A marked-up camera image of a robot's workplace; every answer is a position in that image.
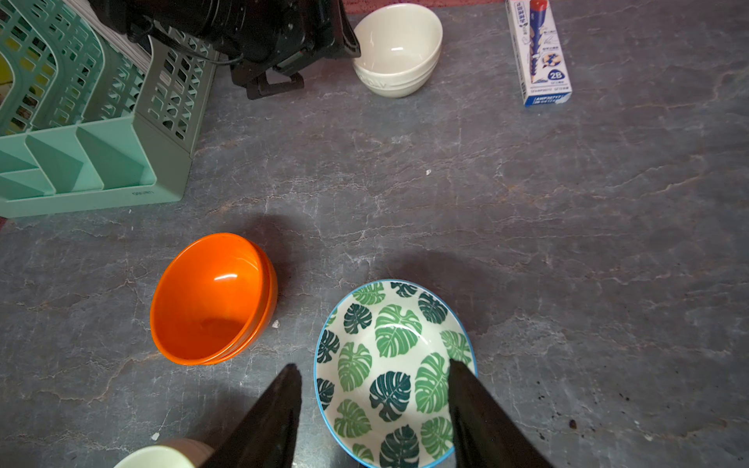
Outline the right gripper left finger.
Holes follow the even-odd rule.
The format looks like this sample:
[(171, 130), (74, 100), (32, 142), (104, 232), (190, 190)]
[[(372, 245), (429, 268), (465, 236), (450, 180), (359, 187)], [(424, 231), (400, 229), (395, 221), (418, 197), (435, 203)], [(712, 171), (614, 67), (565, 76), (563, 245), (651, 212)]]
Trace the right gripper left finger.
[(251, 407), (205, 467), (291, 467), (300, 409), (302, 375), (288, 364)]

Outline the small green leaf bowl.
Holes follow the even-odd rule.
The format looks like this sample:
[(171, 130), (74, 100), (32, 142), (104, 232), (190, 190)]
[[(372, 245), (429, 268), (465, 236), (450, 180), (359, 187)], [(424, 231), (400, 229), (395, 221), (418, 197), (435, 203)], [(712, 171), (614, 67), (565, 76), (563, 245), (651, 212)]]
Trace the small green leaf bowl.
[(337, 443), (366, 467), (434, 467), (454, 451), (450, 363), (476, 357), (458, 315), (399, 279), (350, 292), (316, 346), (317, 405)]

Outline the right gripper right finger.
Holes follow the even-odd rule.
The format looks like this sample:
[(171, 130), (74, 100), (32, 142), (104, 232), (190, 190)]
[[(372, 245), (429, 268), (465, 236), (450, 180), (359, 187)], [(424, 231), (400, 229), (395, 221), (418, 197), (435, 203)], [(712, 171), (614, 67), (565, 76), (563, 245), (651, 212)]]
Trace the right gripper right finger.
[(479, 379), (457, 360), (450, 360), (448, 395), (458, 467), (551, 467)]

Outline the small cream bowl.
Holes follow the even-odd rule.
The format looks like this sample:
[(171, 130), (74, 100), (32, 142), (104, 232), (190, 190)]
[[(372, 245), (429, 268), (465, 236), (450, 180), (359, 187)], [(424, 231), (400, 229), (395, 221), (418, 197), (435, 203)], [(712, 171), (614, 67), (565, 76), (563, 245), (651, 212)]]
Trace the small cream bowl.
[(407, 97), (427, 82), (441, 55), (443, 26), (430, 9), (394, 4), (364, 17), (354, 29), (361, 56), (353, 60), (360, 81), (378, 96)]

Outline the small orange bowl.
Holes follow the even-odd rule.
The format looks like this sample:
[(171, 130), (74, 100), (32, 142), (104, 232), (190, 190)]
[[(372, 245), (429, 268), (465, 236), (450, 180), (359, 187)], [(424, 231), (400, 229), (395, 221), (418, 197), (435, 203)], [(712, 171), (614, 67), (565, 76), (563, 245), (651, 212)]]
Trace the small orange bowl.
[(261, 248), (232, 233), (205, 236), (167, 267), (150, 306), (152, 339), (183, 366), (226, 353), (257, 325), (265, 298)]

